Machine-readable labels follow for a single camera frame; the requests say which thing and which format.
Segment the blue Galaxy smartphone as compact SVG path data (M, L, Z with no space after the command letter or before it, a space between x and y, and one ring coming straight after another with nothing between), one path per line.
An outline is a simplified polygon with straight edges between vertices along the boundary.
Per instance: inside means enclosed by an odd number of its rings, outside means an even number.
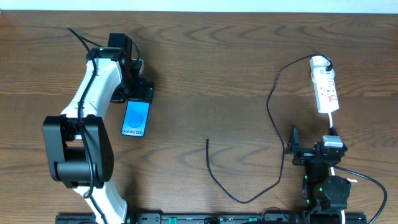
M144 137L150 104L128 101L121 134L124 136Z

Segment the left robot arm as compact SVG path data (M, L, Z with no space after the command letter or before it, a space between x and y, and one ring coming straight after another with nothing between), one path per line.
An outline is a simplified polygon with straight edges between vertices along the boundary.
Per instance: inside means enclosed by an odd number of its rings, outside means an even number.
M121 133L146 132L154 83L143 78L144 61L133 58L137 45L124 33L111 33L107 45L94 44L86 73L69 105L43 123L50 175L81 195L92 213L57 215L56 223L136 223L113 180L114 152L104 124L110 103L126 103Z

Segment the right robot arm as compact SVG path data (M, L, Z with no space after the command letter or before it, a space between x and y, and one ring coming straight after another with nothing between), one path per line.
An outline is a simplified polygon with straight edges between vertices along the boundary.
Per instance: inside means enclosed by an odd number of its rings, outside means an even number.
M294 157L295 166L304 166L302 195L307 200L308 208L297 215L302 223L344 223L344 210L350 195L351 182L332 174L333 165L341 162L347 151L346 145L334 128L324 135L313 147L300 145L299 131L292 126L290 139L285 149L286 154Z

